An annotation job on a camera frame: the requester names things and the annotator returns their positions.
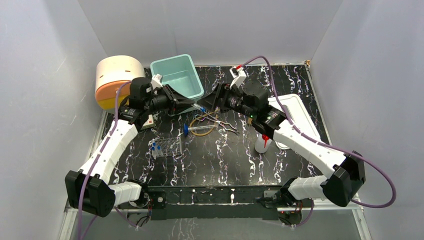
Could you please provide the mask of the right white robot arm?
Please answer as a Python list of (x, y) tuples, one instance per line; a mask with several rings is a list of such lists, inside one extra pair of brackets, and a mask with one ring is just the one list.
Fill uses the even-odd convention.
[(220, 83), (197, 103), (209, 111), (232, 110), (251, 118), (258, 133), (284, 144), (320, 170), (319, 176), (294, 177), (281, 187), (279, 198), (288, 207), (304, 199), (327, 199), (345, 207), (365, 183), (364, 162), (358, 153), (342, 153), (306, 139), (290, 123), (288, 110), (270, 105), (268, 92), (260, 87), (244, 90)]

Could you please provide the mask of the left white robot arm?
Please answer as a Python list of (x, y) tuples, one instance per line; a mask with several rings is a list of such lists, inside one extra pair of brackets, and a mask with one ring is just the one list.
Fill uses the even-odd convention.
[(157, 74), (151, 79), (137, 77), (122, 83), (113, 100), (114, 120), (107, 134), (83, 166), (70, 170), (64, 179), (69, 205), (80, 214), (103, 218), (121, 204), (147, 206), (147, 184), (139, 180), (110, 184), (112, 171), (149, 115), (165, 111), (176, 115), (196, 105), (170, 85), (161, 84)]

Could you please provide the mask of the metal tongs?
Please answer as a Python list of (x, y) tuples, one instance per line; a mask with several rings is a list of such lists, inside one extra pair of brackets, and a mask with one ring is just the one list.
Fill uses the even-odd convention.
[(216, 124), (218, 124), (226, 132), (231, 132), (231, 133), (234, 133), (236, 135), (239, 134), (239, 131), (237, 130), (236, 127), (234, 127), (233, 125), (231, 125), (228, 122), (219, 120), (218, 118), (212, 116), (211, 113), (208, 113), (208, 112), (204, 111), (204, 112), (202, 112), (202, 117), (203, 118), (206, 118), (207, 120), (210, 120), (210, 121), (212, 121), (212, 122), (214, 122)]

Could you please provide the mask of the tan rubber band loop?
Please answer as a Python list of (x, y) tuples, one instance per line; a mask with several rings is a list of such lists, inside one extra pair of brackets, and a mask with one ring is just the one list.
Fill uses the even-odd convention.
[[(196, 126), (206, 126), (206, 125), (214, 125), (214, 124), (216, 123), (206, 118), (203, 118), (202, 114), (196, 114), (193, 117), (193, 120), (188, 124), (188, 126), (196, 127)], [(194, 131), (190, 131), (188, 134), (194, 135), (195, 137), (205, 137), (209, 135), (217, 127), (214, 127), (212, 129), (194, 130)]]

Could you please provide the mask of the teal plastic bin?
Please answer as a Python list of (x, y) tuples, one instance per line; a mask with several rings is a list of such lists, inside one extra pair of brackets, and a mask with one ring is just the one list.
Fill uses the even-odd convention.
[(204, 88), (199, 79), (190, 55), (181, 54), (153, 61), (150, 64), (152, 75), (162, 76), (161, 83), (171, 86), (176, 92), (197, 102), (204, 95)]

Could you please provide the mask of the small white red box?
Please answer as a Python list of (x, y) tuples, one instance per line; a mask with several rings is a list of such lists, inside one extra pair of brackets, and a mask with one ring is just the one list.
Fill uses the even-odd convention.
[(142, 125), (141, 129), (145, 130), (145, 129), (153, 128), (154, 126), (155, 126), (154, 117), (152, 114), (149, 114), (147, 121)]

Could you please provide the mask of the clear test tube rack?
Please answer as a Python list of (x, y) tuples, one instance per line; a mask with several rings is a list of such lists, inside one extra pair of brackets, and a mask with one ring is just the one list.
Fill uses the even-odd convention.
[(183, 153), (182, 140), (180, 136), (170, 138), (153, 139), (149, 145), (151, 153), (152, 142), (156, 143), (156, 157), (176, 157)]

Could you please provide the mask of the blue capped tube in rack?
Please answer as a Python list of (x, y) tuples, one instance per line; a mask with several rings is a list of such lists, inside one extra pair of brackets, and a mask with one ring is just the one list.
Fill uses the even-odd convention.
[(153, 141), (150, 147), (151, 155), (154, 159), (157, 158), (156, 143)]

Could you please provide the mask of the white squeeze bottle red cap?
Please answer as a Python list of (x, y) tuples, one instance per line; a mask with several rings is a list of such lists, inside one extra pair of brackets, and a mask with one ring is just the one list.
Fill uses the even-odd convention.
[(260, 134), (254, 144), (254, 149), (259, 154), (264, 154), (270, 147), (272, 139), (265, 134)]

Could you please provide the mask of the white orange yellow cylinder device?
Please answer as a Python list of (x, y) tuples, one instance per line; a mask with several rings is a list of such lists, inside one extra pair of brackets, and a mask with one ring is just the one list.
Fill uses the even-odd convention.
[(134, 57), (115, 55), (101, 60), (96, 67), (94, 97), (101, 109), (115, 112), (116, 93), (126, 82), (145, 77), (143, 65)]

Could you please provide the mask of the white plastic bin lid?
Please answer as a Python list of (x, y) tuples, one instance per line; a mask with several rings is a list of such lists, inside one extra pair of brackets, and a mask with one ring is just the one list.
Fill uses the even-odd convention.
[(297, 94), (292, 93), (278, 97), (270, 97), (268, 98), (268, 103), (270, 106), (280, 111), (282, 108), (279, 103), (282, 103), (293, 122), (292, 124), (287, 122), (283, 123), (281, 125), (281, 129), (278, 130), (277, 134), (274, 136), (272, 142), (274, 142), (279, 149), (290, 149), (297, 142), (299, 142), (301, 146), (304, 146), (305, 144), (308, 145), (310, 142), (301, 135), (302, 133), (306, 134), (315, 141), (321, 140), (317, 128), (315, 127), (301, 98)]

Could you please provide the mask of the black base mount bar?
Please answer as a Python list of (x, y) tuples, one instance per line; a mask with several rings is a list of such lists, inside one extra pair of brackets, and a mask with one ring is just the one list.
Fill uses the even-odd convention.
[(137, 203), (150, 201), (152, 219), (230, 219), (288, 217), (298, 222), (300, 211), (309, 210), (312, 200), (286, 199), (279, 185), (240, 186), (146, 186)]

